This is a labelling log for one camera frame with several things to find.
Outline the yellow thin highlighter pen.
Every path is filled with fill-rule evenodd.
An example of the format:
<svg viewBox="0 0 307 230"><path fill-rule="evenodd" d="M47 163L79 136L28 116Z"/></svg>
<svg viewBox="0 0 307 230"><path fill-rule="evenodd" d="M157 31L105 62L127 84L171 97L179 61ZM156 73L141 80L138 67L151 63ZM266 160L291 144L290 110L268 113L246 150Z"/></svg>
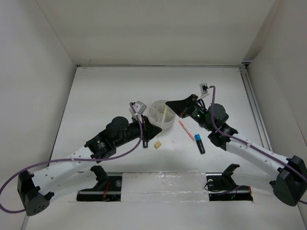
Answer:
<svg viewBox="0 0 307 230"><path fill-rule="evenodd" d="M162 116L161 125L160 125L160 128L161 128L161 129L163 129L163 125L164 125L164 121L165 121L165 117L166 117L167 111L168 111L168 107L165 106L165 109L164 109L164 112L163 112L163 116Z"/></svg>

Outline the pink thin highlighter pen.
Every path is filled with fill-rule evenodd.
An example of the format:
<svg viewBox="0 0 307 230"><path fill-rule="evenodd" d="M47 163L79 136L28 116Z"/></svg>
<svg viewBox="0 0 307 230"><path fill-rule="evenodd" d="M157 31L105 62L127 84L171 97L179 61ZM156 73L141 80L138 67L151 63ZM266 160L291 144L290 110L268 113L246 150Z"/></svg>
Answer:
<svg viewBox="0 0 307 230"><path fill-rule="evenodd" d="M187 129L187 127L181 122L179 121L179 124L181 125L181 127L184 129L184 131L188 134L188 136L192 139L192 141L195 141L194 136L191 134L191 132Z"/></svg>

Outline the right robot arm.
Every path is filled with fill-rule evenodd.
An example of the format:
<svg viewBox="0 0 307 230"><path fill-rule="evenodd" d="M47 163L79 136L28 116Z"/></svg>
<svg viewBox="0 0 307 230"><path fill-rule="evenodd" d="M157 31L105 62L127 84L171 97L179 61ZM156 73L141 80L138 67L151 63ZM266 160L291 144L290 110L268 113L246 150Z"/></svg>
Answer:
<svg viewBox="0 0 307 230"><path fill-rule="evenodd" d="M208 108L201 105L198 96L192 94L184 100L168 101L166 105L180 118L190 117L210 132L213 145L233 153L262 169L269 176L269 188L283 203L296 206L307 191L307 167L304 161L293 156L288 158L260 147L239 135L226 121L225 108L212 103Z"/></svg>

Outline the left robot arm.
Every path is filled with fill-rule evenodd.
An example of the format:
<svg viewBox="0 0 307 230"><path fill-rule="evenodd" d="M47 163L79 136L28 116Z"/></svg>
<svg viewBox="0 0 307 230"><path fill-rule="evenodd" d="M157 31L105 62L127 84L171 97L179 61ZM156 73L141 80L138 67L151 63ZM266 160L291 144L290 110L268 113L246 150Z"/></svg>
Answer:
<svg viewBox="0 0 307 230"><path fill-rule="evenodd" d="M117 116L69 157L49 163L46 168L35 172L21 172L17 192L26 215L37 215L56 199L78 191L81 181L88 178L93 186L90 191L107 192L112 183L101 163L117 159L117 148L135 139L138 145L146 147L161 132L162 129L151 124L144 115L134 117L131 123Z"/></svg>

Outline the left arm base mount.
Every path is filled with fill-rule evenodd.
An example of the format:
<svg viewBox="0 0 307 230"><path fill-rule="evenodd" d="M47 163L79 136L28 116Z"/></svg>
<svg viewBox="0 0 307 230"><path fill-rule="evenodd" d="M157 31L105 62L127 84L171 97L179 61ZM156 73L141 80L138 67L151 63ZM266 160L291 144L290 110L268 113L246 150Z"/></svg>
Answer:
<svg viewBox="0 0 307 230"><path fill-rule="evenodd" d="M96 183L91 188L79 190L76 200L79 202L119 202L121 201L122 174L107 174L102 166L90 169L95 174Z"/></svg>

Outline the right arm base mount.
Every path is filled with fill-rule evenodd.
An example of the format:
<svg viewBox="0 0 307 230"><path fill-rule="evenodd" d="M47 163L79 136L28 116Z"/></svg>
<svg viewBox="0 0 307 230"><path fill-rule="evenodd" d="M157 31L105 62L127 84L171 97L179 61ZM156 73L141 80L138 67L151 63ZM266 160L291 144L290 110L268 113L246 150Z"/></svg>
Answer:
<svg viewBox="0 0 307 230"><path fill-rule="evenodd" d="M229 165L223 172L207 172L204 190L208 192L209 201L253 201L251 188L237 185L232 175L238 164Z"/></svg>

